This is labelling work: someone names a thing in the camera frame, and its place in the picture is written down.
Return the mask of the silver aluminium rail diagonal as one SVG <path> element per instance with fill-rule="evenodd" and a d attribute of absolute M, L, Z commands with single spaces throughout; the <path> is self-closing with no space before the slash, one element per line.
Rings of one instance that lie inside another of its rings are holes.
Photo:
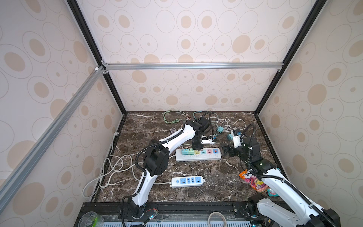
<path fill-rule="evenodd" d="M 48 150 L 56 136 L 71 118 L 79 104 L 83 101 L 94 83 L 104 73 L 104 71 L 105 66 L 100 65 L 97 70 L 92 72 L 52 124 L 34 144 L 28 154 L 11 173 L 9 178 L 5 181 L 5 184 L 1 187 L 1 212 L 5 210 L 11 199 L 14 197 L 16 192 L 19 190 L 21 185 L 35 168 L 41 157 Z"/>

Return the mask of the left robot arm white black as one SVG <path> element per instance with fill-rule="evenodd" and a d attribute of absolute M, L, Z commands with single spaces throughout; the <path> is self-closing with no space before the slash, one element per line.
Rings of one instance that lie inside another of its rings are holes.
<path fill-rule="evenodd" d="M 137 154 L 135 166 L 142 171 L 141 179 L 135 192 L 123 198 L 127 199 L 128 210 L 133 217 L 139 218 L 143 215 L 152 186 L 157 177 L 167 169 L 173 151 L 189 140 L 192 141 L 193 149 L 202 149 L 203 142 L 213 142 L 213 136 L 203 136 L 210 126 L 210 120 L 205 117 L 186 120 L 175 133 L 164 139 L 153 139 Z"/>

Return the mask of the clear plastic cup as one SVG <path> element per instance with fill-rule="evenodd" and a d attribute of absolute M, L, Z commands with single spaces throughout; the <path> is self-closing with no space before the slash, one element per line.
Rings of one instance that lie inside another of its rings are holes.
<path fill-rule="evenodd" d="M 78 222 L 78 227 L 102 227 L 104 219 L 94 211 L 84 214 Z"/>

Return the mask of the silver aluminium rail horizontal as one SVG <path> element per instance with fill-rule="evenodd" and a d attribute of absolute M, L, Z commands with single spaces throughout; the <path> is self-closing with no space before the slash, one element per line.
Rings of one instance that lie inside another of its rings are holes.
<path fill-rule="evenodd" d="M 282 62 L 106 63 L 107 70 L 281 69 Z"/>

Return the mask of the teal charger plug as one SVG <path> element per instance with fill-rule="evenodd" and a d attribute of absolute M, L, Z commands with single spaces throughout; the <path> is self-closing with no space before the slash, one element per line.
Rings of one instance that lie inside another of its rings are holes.
<path fill-rule="evenodd" d="M 188 149 L 188 148 L 184 148 L 184 149 L 182 149 L 181 154 L 182 154 L 183 156 L 184 156 L 184 155 L 188 155 L 188 154 L 189 154 L 189 149 Z"/>
<path fill-rule="evenodd" d="M 228 140 L 229 140 L 229 141 L 232 141 L 232 140 L 233 140 L 233 136 L 232 136 L 232 134 L 228 134 L 228 135 L 227 135 L 227 138 L 228 138 Z"/>
<path fill-rule="evenodd" d="M 218 131 L 219 133 L 222 133 L 222 132 L 224 131 L 224 128 L 223 128 L 222 126 L 219 126 L 219 127 L 218 127 L 218 129 L 217 129 L 217 131 Z"/>

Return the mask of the long white power strip pastel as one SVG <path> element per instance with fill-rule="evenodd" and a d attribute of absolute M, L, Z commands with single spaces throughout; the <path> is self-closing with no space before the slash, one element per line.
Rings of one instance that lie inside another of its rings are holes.
<path fill-rule="evenodd" d="M 177 149 L 175 157 L 177 162 L 186 161 L 206 161 L 206 160 L 220 160 L 222 155 L 219 148 L 204 148 L 200 151 L 200 154 L 194 155 L 182 155 L 182 149 Z"/>

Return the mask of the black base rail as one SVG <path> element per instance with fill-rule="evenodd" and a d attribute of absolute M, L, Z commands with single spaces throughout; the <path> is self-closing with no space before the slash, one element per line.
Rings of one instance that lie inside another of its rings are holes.
<path fill-rule="evenodd" d="M 128 206 L 121 206 L 119 202 L 86 202 L 76 217 L 75 226 L 81 217 L 94 211 L 101 215 L 104 222 L 109 222 L 112 227 L 138 225 L 147 220 L 151 215 L 156 215 L 147 223 L 148 226 L 206 226 L 210 221 L 212 226 L 221 227 L 223 220 L 213 212 L 221 213 L 230 227 L 237 226 L 273 226 L 272 220 L 266 216 L 252 218 L 247 210 L 247 202 L 149 202 L 146 204 L 145 214 L 140 218 L 134 218 L 128 210 Z"/>

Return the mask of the short white power strip blue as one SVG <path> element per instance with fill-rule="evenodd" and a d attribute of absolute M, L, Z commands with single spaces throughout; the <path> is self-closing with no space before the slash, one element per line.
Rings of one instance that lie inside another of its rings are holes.
<path fill-rule="evenodd" d="M 173 177 L 171 181 L 171 187 L 179 188 L 202 186 L 204 182 L 205 181 L 202 176 Z"/>

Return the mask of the green charger plug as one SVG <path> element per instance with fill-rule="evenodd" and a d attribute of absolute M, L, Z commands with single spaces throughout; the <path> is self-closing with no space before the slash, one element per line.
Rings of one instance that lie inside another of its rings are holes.
<path fill-rule="evenodd" d="M 194 155 L 195 154 L 195 150 L 192 148 L 188 149 L 188 155 Z"/>

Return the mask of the orange Fox's candy bag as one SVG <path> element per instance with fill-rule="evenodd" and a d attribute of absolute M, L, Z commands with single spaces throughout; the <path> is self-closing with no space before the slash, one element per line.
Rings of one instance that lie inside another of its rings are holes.
<path fill-rule="evenodd" d="M 269 187 L 260 181 L 256 176 L 252 175 L 250 171 L 243 171 L 239 177 L 244 180 L 252 189 L 258 193 L 265 192 Z"/>

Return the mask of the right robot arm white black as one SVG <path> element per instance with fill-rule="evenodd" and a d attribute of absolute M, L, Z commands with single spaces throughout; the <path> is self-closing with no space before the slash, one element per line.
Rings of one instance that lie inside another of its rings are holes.
<path fill-rule="evenodd" d="M 264 195 L 248 199 L 248 214 L 255 218 L 266 216 L 282 227 L 339 227 L 339 215 L 333 209 L 324 209 L 309 199 L 268 160 L 261 157 L 257 141 L 252 137 L 233 136 L 233 144 L 224 147 L 230 157 L 237 156 L 246 164 L 247 175 L 254 176 L 278 196 L 290 208 L 274 203 Z"/>

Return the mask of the green Fox's candy bag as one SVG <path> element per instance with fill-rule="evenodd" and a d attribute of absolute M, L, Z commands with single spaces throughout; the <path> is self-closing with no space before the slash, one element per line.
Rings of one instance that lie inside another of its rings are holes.
<path fill-rule="evenodd" d="M 267 194 L 268 194 L 268 196 L 269 197 L 278 197 L 279 195 L 278 195 L 278 193 L 276 193 L 273 189 L 271 189 L 271 188 L 268 188 L 267 189 Z"/>

